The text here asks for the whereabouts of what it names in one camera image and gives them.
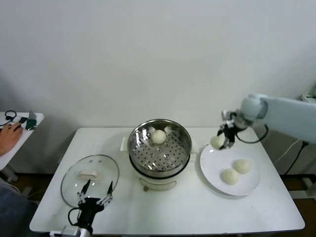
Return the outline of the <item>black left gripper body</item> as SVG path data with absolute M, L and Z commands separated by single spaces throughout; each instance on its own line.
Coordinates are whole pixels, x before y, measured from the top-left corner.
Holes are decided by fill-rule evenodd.
M 78 225 L 92 226 L 95 215 L 103 211 L 104 207 L 100 204 L 100 198 L 86 197 L 84 201 L 79 204 L 79 209 Z

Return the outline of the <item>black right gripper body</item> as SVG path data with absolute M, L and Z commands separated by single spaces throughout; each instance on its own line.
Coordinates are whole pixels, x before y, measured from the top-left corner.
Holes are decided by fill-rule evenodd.
M 236 141 L 237 134 L 241 131 L 241 129 L 231 121 L 227 121 L 225 124 L 227 125 L 227 130 L 224 134 L 225 138 L 234 139 Z

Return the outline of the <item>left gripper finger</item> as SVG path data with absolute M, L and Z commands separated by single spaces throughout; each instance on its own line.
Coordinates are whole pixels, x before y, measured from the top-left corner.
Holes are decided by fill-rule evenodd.
M 113 181 L 110 183 L 109 188 L 107 190 L 107 195 L 98 201 L 99 205 L 108 205 L 111 203 L 111 201 L 113 200 Z
M 86 184 L 83 186 L 82 190 L 80 192 L 77 192 L 78 204 L 84 203 L 84 200 L 86 198 L 86 192 L 89 188 L 90 183 L 91 183 L 91 180 L 89 179 L 86 182 Z

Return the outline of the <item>person's bare hand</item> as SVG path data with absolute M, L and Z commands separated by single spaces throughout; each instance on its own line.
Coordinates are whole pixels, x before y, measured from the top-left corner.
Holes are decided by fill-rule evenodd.
M 21 123 L 6 124 L 0 131 L 0 156 L 10 152 L 23 133 Z

